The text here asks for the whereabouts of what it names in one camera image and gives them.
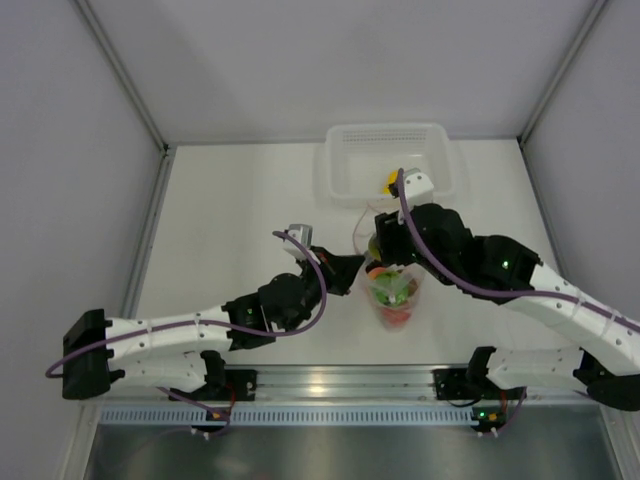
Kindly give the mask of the green fake apple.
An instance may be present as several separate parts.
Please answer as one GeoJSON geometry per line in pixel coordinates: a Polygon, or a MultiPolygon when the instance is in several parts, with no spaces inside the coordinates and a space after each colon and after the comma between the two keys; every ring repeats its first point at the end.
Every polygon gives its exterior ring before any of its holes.
{"type": "Polygon", "coordinates": [[[410,296],[408,281],[398,272],[382,272],[371,280],[370,292],[383,306],[398,307],[410,296]]]}

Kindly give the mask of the clear zip top bag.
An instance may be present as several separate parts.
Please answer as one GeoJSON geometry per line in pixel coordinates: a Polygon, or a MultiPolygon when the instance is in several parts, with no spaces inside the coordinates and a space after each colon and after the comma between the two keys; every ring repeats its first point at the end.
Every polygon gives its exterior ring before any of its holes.
{"type": "Polygon", "coordinates": [[[417,265],[382,265],[374,247],[374,219],[381,213],[383,210],[368,204],[352,232],[354,251],[365,258],[357,282],[381,324],[389,331],[399,331],[419,304],[425,272],[417,265]]]}

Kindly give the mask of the yellow fake pepper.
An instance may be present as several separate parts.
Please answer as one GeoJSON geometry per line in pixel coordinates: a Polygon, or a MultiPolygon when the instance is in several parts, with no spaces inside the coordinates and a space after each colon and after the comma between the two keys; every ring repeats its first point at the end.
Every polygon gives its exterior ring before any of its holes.
{"type": "Polygon", "coordinates": [[[382,193],[384,195],[390,195],[392,186],[396,183],[398,177],[398,171],[393,170],[387,177],[387,180],[382,188],[382,193]]]}

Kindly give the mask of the orange green fake mango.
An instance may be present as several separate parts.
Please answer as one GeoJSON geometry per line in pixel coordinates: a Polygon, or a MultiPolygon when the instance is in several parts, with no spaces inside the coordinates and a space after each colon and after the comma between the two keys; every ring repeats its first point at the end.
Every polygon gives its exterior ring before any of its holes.
{"type": "Polygon", "coordinates": [[[369,239],[367,244],[367,250],[372,259],[378,262],[381,261],[381,253],[380,253],[379,244],[376,236],[372,236],[369,239]]]}

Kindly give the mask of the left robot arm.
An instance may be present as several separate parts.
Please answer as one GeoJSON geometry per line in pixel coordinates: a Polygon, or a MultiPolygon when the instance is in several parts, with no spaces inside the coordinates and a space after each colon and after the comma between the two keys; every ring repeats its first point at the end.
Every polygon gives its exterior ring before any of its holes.
{"type": "Polygon", "coordinates": [[[147,319],[89,310],[62,341],[62,396],[88,400],[142,387],[215,399],[226,386],[223,354],[260,348],[310,327],[329,296],[349,294],[364,260],[312,247],[297,255],[298,274],[279,274],[221,306],[147,319]]]}

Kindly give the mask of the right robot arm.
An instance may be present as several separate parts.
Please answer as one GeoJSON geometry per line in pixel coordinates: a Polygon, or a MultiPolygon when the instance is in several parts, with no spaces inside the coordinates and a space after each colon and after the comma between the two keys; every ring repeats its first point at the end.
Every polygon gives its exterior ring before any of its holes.
{"type": "Polygon", "coordinates": [[[527,387],[579,392],[622,411],[639,409],[639,325],[585,294],[540,256],[503,235],[475,235],[436,204],[379,214],[372,243],[383,265],[419,265],[440,283],[532,318],[570,341],[546,350],[481,346],[466,371],[480,397],[527,387]]]}

